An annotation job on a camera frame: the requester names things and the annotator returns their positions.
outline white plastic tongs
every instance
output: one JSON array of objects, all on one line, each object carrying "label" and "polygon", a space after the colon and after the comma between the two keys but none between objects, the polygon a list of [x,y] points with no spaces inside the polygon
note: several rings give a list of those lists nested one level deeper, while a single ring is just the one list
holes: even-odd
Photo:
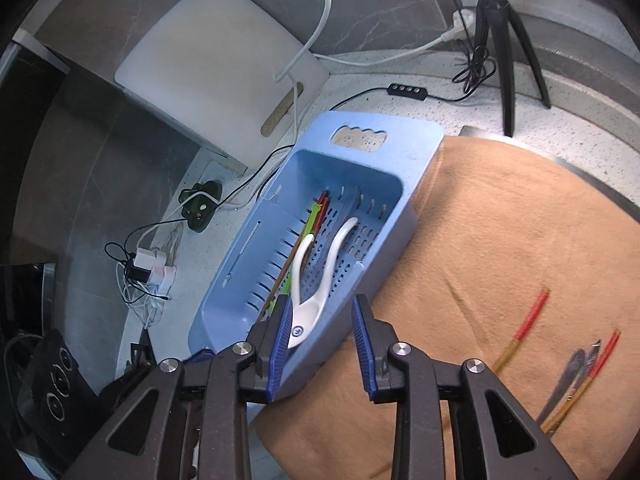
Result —
[{"label": "white plastic tongs", "polygon": [[358,223],[356,217],[349,218],[340,230],[336,233],[334,241],[331,242],[329,253],[324,264],[322,272],[322,280],[316,293],[305,301],[300,303],[300,267],[305,257],[306,251],[314,241],[314,236],[308,234],[300,243],[300,247],[293,258],[291,270],[291,303],[293,304],[293,322],[291,323],[291,336],[289,337],[289,348],[295,348],[302,343],[316,326],[320,315],[324,310],[326,300],[329,297],[329,288],[334,276],[335,261],[338,257],[338,250],[344,242],[344,239]]}]

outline red and gold chopstick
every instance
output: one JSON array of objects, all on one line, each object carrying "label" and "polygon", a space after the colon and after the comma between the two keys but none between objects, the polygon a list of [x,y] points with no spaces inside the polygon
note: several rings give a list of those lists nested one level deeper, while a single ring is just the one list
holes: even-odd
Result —
[{"label": "red and gold chopstick", "polygon": [[562,421],[569,414],[572,407],[575,406],[576,402],[580,400],[580,397],[582,397],[584,393],[587,391],[588,387],[591,386],[591,383],[593,383],[593,380],[598,375],[600,369],[604,366],[604,363],[607,362],[607,359],[609,359],[609,356],[611,355],[611,353],[613,352],[613,349],[616,347],[616,344],[618,343],[618,339],[620,339],[621,333],[622,332],[620,332],[620,330],[618,329],[615,329],[613,331],[613,334],[611,335],[609,342],[607,342],[607,345],[605,346],[602,354],[596,361],[596,364],[593,365],[593,368],[589,372],[589,375],[587,375],[587,378],[580,385],[580,387],[575,391],[574,396],[571,398],[571,400],[568,400],[567,402],[565,402],[562,408],[558,411],[558,413],[555,416],[548,418],[542,424],[542,426],[540,426],[540,429],[542,430],[543,433],[548,433],[552,428],[557,428],[558,426],[560,426],[560,424],[562,424]]},{"label": "red and gold chopstick", "polygon": [[494,372],[494,374],[499,374],[500,371],[511,360],[513,355],[518,351],[518,347],[522,343],[522,340],[525,338],[533,324],[536,322],[536,319],[538,318],[542,307],[545,306],[546,298],[549,297],[549,293],[550,291],[547,287],[544,287],[542,291],[540,291],[536,303],[531,307],[531,310],[529,310],[527,318],[524,320],[524,322],[516,332],[516,335],[509,343],[509,346],[507,346],[502,354],[500,354],[500,357],[496,359],[494,366],[492,367],[492,371]]},{"label": "red and gold chopstick", "polygon": [[[313,224],[311,229],[311,234],[314,236],[314,240],[318,240],[318,233],[320,232],[320,228],[322,227],[322,222],[324,222],[324,217],[326,216],[326,212],[329,209],[329,192],[323,191],[320,195],[320,198],[316,200],[317,203],[320,204],[320,211],[318,212],[318,216],[316,216],[316,221]],[[306,264],[308,264],[309,258],[313,253],[313,248],[315,243],[308,248],[305,257],[302,259],[302,265],[300,269],[306,269]]]}]

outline power cord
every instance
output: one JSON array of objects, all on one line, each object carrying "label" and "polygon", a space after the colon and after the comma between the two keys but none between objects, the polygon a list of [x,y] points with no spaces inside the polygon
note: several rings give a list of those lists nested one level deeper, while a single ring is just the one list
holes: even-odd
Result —
[{"label": "power cord", "polygon": [[[136,256],[136,253],[129,253],[129,251],[127,251],[127,243],[136,232],[142,229],[162,224],[183,222],[185,220],[186,219],[184,218],[180,218],[177,220],[147,224],[130,232],[122,245],[117,242],[108,242],[104,246],[104,252],[107,254],[107,256],[116,261],[116,282],[118,283],[118,290],[122,297],[122,301],[136,315],[140,323],[142,323],[143,328],[145,329],[149,329],[149,327],[160,321],[160,319],[162,318],[162,314],[164,314],[164,302],[170,300],[170,298],[169,296],[164,294],[156,294],[156,285],[148,285],[146,283],[135,282],[126,275],[127,264]],[[167,264],[169,264],[170,266],[173,264],[175,251],[177,250],[177,245],[179,242],[179,236],[177,238],[174,236],[175,231],[176,230],[172,231],[171,235],[169,236],[169,240],[167,242],[169,247],[163,250],[163,252],[167,254]],[[124,257],[117,258],[116,256],[114,256],[109,250],[111,246],[119,248]],[[138,291],[140,292],[140,294],[136,296],[134,291]]]},{"label": "power cord", "polygon": [[436,38],[436,40],[433,40],[427,44],[424,44],[412,50],[407,50],[406,52],[401,52],[400,54],[395,54],[394,56],[385,57],[383,59],[377,59],[375,61],[357,62],[357,61],[347,61],[345,59],[339,59],[338,57],[323,56],[321,54],[314,54],[314,55],[318,59],[324,59],[327,61],[331,61],[337,64],[346,65],[346,66],[357,66],[362,68],[377,66],[377,65],[388,63],[391,61],[396,61],[404,57],[416,56],[417,54],[421,54],[440,44],[455,40],[457,36],[459,36],[462,32],[466,32],[466,34],[468,35],[469,28],[471,28],[475,22],[476,22],[475,12],[469,9],[461,9],[460,12],[456,12],[453,15],[452,28],[450,28],[449,30],[441,34],[439,38]]},{"label": "power cord", "polygon": [[[467,97],[469,97],[476,90],[478,90],[478,88],[482,83],[484,83],[493,74],[495,74],[495,71],[497,68],[495,61],[489,57],[489,51],[485,47],[478,46],[477,48],[474,48],[473,43],[471,41],[471,34],[469,33],[467,23],[464,19],[465,9],[462,9],[462,2],[460,2],[460,0],[452,0],[452,1],[453,1],[453,4],[456,6],[456,13],[460,17],[460,21],[462,22],[462,26],[465,31],[466,44],[464,41],[461,41],[461,40],[456,40],[456,43],[458,44],[460,50],[466,57],[466,63],[465,63],[466,67],[463,68],[460,72],[458,72],[455,76],[453,76],[451,81],[456,84],[463,83],[463,90],[462,90],[463,95],[461,97],[453,98],[453,99],[439,97],[435,95],[428,96],[433,99],[438,99],[439,101],[443,101],[446,103],[458,103],[460,101],[463,101]],[[473,59],[474,59],[474,54],[476,52],[478,52],[480,55],[476,57],[478,61],[474,62]],[[487,71],[484,65],[485,62],[487,61],[492,64],[492,68],[489,71]]]},{"label": "power cord", "polygon": [[322,16],[320,16],[320,21],[318,22],[318,26],[316,30],[311,35],[311,37],[306,41],[306,43],[302,46],[302,48],[298,51],[298,53],[287,63],[287,65],[280,71],[280,73],[274,76],[274,81],[279,83],[284,79],[284,77],[289,73],[289,71],[294,67],[294,65],[298,62],[298,60],[307,52],[311,45],[313,45],[318,36],[322,33],[324,26],[326,25],[326,21],[329,19],[329,13],[331,12],[331,0],[324,0],[324,8],[322,9]]},{"label": "power cord", "polygon": [[260,173],[262,171],[262,169],[267,165],[268,161],[271,159],[271,157],[273,155],[275,155],[276,153],[282,151],[282,150],[286,150],[288,148],[293,148],[294,144],[285,144],[284,146],[279,147],[276,150],[273,150],[271,152],[271,154],[266,158],[266,160],[262,163],[262,165],[260,166],[260,168],[258,168],[254,174],[252,174],[252,176],[250,176],[247,180],[245,180],[242,184],[240,184],[240,186],[236,187],[231,193],[229,193],[227,196],[225,196],[221,201],[220,201],[220,205],[223,205],[225,202],[227,202],[233,195],[235,195],[238,191],[240,191],[242,188],[244,188],[247,184],[249,184],[255,177],[256,175],[258,175],[258,173]]},{"label": "power cord", "polygon": [[358,92],[357,94],[354,94],[354,95],[352,95],[350,97],[347,97],[346,99],[343,99],[338,104],[335,104],[331,108],[329,108],[329,110],[335,110],[336,108],[341,107],[343,104],[347,104],[349,101],[353,101],[354,99],[360,97],[361,95],[365,95],[365,94],[368,94],[370,92],[377,92],[378,90],[386,91],[386,87],[384,87],[384,86],[376,86],[374,88],[367,88],[366,90],[363,90],[362,92]]}]

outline white power adapter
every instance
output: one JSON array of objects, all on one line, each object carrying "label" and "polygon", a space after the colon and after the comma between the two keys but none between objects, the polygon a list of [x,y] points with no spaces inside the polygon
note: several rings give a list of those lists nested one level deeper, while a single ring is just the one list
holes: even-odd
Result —
[{"label": "white power adapter", "polygon": [[147,285],[157,285],[159,296],[166,295],[175,281],[176,268],[167,266],[165,263],[166,254],[159,250],[149,251],[137,248],[133,259],[134,268],[146,271],[144,274],[148,274],[146,281],[140,279],[138,281]]},{"label": "white power adapter", "polygon": [[442,41],[452,41],[459,38],[466,39],[466,31],[472,37],[476,33],[476,12],[471,9],[462,9],[460,12],[453,13],[453,26],[440,35]]}]

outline black tripod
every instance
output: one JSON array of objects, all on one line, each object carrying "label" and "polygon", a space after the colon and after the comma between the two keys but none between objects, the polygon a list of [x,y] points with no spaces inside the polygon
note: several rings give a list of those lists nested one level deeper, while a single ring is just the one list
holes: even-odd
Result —
[{"label": "black tripod", "polygon": [[[476,38],[474,40],[474,55],[472,66],[482,64],[482,53],[486,51],[489,28],[494,38],[495,53],[500,72],[500,95],[502,97],[502,128],[504,134],[513,137],[516,95],[513,82],[513,54],[509,38],[509,23],[513,27],[516,37],[520,41],[529,65],[533,70],[542,102],[551,108],[549,92],[540,70],[540,62],[536,56],[529,35],[518,13],[513,10],[508,0],[478,0],[476,7]],[[472,71],[470,85],[478,83],[479,75]]]}]

